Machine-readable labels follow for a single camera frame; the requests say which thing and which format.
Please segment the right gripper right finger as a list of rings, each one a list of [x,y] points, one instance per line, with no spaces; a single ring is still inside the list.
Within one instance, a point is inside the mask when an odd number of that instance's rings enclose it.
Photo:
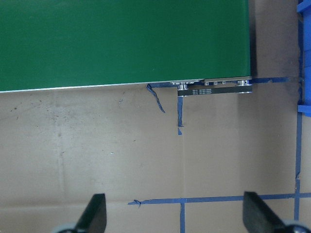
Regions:
[[[286,225],[256,192],[244,192],[242,220],[249,233],[286,233]]]

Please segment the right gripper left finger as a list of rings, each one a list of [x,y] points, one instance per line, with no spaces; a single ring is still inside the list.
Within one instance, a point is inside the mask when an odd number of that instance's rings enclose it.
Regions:
[[[104,233],[107,225],[105,193],[94,194],[73,228],[74,233]]]

